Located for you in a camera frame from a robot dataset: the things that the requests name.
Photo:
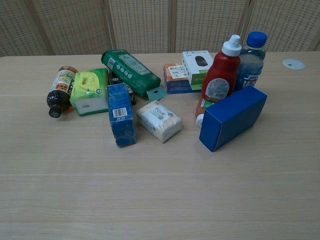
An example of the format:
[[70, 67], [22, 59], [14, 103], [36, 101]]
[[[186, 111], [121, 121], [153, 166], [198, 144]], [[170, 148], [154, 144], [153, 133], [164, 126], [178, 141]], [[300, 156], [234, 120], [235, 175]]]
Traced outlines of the dark green wipes pack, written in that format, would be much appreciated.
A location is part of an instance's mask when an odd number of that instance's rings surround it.
[[161, 79], [124, 49], [107, 50], [101, 62], [139, 96], [152, 102], [167, 95], [160, 86]]

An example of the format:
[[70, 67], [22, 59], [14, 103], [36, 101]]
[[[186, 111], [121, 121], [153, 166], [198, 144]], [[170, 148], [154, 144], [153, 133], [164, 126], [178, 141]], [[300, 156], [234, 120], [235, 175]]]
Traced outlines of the orange blue tissue pack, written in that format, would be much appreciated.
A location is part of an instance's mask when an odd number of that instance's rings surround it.
[[185, 68], [179, 63], [166, 63], [163, 67], [163, 79], [167, 94], [199, 93], [201, 91], [191, 88]]

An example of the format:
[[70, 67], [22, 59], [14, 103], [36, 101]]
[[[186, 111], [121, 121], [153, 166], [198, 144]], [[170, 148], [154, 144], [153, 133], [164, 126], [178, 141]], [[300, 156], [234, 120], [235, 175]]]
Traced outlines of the dark tea bottle black cap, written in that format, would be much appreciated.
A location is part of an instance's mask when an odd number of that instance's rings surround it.
[[58, 70], [46, 98], [49, 107], [48, 114], [52, 118], [59, 118], [71, 107], [70, 98], [77, 72], [77, 69], [68, 65]]

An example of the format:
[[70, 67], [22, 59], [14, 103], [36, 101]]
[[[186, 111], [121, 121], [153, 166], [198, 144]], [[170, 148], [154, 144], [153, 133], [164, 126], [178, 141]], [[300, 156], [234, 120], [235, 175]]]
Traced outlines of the round grey table grommet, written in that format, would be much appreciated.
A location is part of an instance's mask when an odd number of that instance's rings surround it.
[[284, 59], [282, 61], [282, 64], [289, 68], [289, 69], [293, 69], [293, 70], [303, 70], [305, 68], [305, 64], [297, 59]]

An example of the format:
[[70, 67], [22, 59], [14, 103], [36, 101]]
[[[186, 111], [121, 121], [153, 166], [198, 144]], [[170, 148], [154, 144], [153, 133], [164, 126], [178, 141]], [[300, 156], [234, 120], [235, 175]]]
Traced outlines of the woven folding screen wooden frame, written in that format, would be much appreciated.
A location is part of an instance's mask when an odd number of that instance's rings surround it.
[[0, 57], [218, 52], [253, 31], [269, 52], [320, 52], [320, 0], [0, 0]]

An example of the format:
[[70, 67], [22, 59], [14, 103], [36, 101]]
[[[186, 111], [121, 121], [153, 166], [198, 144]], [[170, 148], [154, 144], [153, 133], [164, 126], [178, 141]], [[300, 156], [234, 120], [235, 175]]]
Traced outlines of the clear drink bottle blue cap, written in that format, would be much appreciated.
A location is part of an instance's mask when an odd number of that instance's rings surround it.
[[252, 31], [248, 34], [240, 52], [240, 65], [236, 75], [233, 91], [237, 92], [248, 86], [255, 86], [264, 66], [266, 52], [264, 50], [267, 34]]

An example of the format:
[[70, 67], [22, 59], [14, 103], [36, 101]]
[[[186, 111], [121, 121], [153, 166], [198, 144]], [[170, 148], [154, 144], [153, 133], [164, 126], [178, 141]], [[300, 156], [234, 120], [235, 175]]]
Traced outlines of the plain blue cardboard box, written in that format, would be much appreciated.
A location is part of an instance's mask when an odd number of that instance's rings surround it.
[[199, 140], [216, 151], [250, 127], [261, 114], [268, 95], [247, 86], [204, 111]]

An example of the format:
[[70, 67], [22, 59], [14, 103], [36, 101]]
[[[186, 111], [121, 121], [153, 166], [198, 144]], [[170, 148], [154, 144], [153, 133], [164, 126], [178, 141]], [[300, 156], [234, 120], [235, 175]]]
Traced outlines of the white mouse box green edge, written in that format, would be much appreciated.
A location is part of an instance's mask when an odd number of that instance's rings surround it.
[[213, 61], [211, 54], [207, 50], [182, 52], [182, 65], [193, 91], [201, 90], [204, 78]]

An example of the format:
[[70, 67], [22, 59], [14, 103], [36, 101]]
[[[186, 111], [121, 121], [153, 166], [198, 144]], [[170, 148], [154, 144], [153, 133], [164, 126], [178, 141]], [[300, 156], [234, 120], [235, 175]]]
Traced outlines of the green yellow tissue pack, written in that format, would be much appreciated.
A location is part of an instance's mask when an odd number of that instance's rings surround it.
[[78, 116], [108, 112], [108, 71], [96, 68], [75, 74], [70, 103]]

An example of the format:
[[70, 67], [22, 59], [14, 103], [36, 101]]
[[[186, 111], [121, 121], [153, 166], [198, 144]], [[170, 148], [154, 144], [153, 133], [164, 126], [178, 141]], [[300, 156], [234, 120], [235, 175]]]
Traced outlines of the orange bottle white cap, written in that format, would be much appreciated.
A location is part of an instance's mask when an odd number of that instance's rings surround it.
[[196, 107], [196, 111], [195, 111], [195, 123], [197, 125], [198, 128], [202, 127], [202, 122], [204, 119], [204, 113], [205, 113], [205, 109], [214, 105], [213, 102], [207, 101], [203, 98], [201, 98], [198, 101], [197, 107]]

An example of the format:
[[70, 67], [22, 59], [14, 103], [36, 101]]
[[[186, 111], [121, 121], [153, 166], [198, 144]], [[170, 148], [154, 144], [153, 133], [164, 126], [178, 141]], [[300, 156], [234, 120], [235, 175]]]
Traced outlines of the red ketchup bottle white cap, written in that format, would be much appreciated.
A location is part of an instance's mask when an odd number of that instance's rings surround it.
[[201, 96], [205, 101], [216, 103], [228, 97], [234, 90], [241, 62], [240, 40], [239, 35], [233, 34], [223, 43], [221, 51], [215, 55], [201, 87]]

